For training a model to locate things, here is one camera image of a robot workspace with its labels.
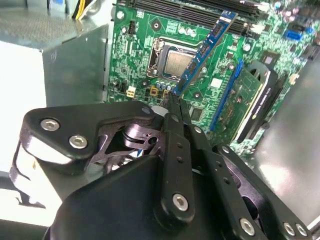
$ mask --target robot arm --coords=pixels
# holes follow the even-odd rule
[[[312,239],[228,146],[211,148],[184,100],[169,93],[165,107],[129,101],[25,115],[10,177],[59,207],[46,239]],[[56,194],[42,196],[47,189]]]

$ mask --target blue pcie slot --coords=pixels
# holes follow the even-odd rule
[[[192,79],[196,76],[202,64],[206,61],[212,49],[217,45],[219,40],[223,37],[225,32],[234,22],[237,13],[232,11],[223,11],[216,24],[213,26],[210,33],[203,41],[201,47],[198,49],[189,65],[184,70],[180,77],[180,81],[176,84],[173,92],[179,97],[187,89]]]
[[[222,98],[219,102],[219,105],[218,105],[214,115],[213,115],[212,122],[210,124],[210,131],[215,130],[216,123],[219,119],[219,116],[220,116],[222,110],[224,109],[224,106],[225,106],[226,101],[228,99],[229,93],[230,93],[232,87],[234,86],[236,79],[239,77],[243,66],[244,66],[244,62],[242,61],[242,59],[240,59],[239,64],[236,66],[235,70],[233,71],[233,73],[229,79],[228,84],[225,87]]]

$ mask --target metal sheet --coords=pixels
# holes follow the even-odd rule
[[[309,229],[320,220],[319,66],[301,71],[256,151],[255,171]]]

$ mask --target circuit board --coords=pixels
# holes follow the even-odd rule
[[[195,80],[183,93],[182,98],[188,102],[192,123],[207,132],[212,145],[221,142],[230,144],[236,153],[243,156],[252,153],[264,133],[261,128],[255,137],[238,143],[231,142],[234,131],[228,134],[223,130],[210,131],[213,116],[240,61],[244,62],[244,66],[253,60],[268,64],[275,61],[272,69],[280,78],[284,78],[281,92],[265,118],[267,122],[299,80],[299,71],[308,58],[311,59],[306,54],[306,48],[319,31],[319,22],[309,21],[308,28],[312,31],[304,32],[299,40],[284,37],[288,24],[283,14],[271,5],[264,17],[255,23],[259,37],[233,32],[224,34]],[[185,20],[118,4],[114,17],[107,102],[139,100],[150,106],[160,105],[176,86],[210,30],[210,27],[201,24],[191,24]],[[235,97],[230,98],[221,112],[224,117],[228,117],[232,111],[237,117],[243,118],[248,111],[260,87],[259,81],[248,74],[243,69],[241,77],[236,80],[233,88]],[[242,103],[237,97],[239,91],[242,91],[242,98],[245,96],[245,99],[241,99]],[[240,117],[228,119],[228,123],[233,123],[231,128],[238,128],[240,120]],[[218,128],[223,129],[224,125],[220,124]]]

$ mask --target silver screw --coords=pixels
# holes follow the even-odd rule
[[[307,231],[300,225],[300,224],[296,224],[296,228],[298,229],[298,231],[301,233],[302,236],[307,236]]]
[[[229,149],[226,146],[222,146],[222,150],[225,151],[227,154],[229,153]]]
[[[176,115],[172,115],[171,118],[175,120],[177,123],[179,122],[179,118]]]
[[[121,20],[121,19],[123,19],[124,17],[125,17],[125,13],[124,13],[123,11],[118,11],[118,12],[116,13],[116,18],[117,18],[117,19]]]
[[[207,71],[208,71],[208,69],[207,69],[206,67],[203,67],[203,68],[201,69],[201,72],[202,72],[203,74],[206,74]]]
[[[53,119],[44,119],[40,122],[40,126],[47,131],[54,132],[60,128],[60,124]]]
[[[173,204],[180,210],[180,211],[187,211],[188,210],[188,201],[187,199],[179,193],[176,193],[172,197]]]
[[[143,111],[144,113],[146,113],[146,114],[150,114],[149,108],[147,108],[147,107],[145,107],[145,106],[142,108],[142,111]]]
[[[164,41],[160,41],[159,42],[159,48],[163,48],[165,46],[165,42]]]
[[[243,231],[245,231],[249,236],[255,235],[254,226],[246,218],[240,218],[240,225]]]
[[[198,126],[194,126],[194,130],[198,133],[198,134],[200,134],[202,131],[201,131],[201,129],[200,129],[200,127],[198,127]]]
[[[84,149],[87,145],[87,139],[81,135],[74,135],[69,138],[70,145],[75,149]]]
[[[292,226],[289,223],[284,222],[283,226],[284,226],[284,229],[286,230],[286,232],[288,234],[290,234],[291,236],[295,236],[296,235],[294,229],[292,228]]]

